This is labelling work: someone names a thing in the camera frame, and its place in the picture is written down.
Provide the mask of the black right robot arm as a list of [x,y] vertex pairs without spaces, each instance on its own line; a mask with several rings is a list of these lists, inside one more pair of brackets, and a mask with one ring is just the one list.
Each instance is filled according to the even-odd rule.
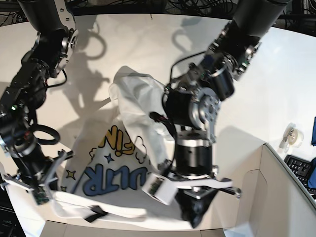
[[69,0],[21,0],[19,5],[38,35],[0,99],[0,145],[17,166],[15,175],[4,175],[1,187],[24,190],[31,201],[20,200],[18,210],[33,215],[31,205],[51,201],[57,167],[75,157],[73,151],[60,151],[56,158],[43,154],[42,146],[58,144],[60,135],[39,124],[36,111],[46,100],[48,79],[64,71],[79,32]]

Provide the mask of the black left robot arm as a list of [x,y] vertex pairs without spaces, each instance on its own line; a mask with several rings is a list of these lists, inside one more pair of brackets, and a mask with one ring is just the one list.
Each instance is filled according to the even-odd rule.
[[234,81],[247,70],[261,38],[288,5],[286,0],[240,0],[203,59],[170,78],[161,98],[164,114],[150,112],[175,141],[173,158],[159,164],[143,191],[169,205],[176,201],[182,220],[197,227],[219,191],[240,197],[229,178],[217,179],[212,163],[214,127],[220,104],[233,95]]

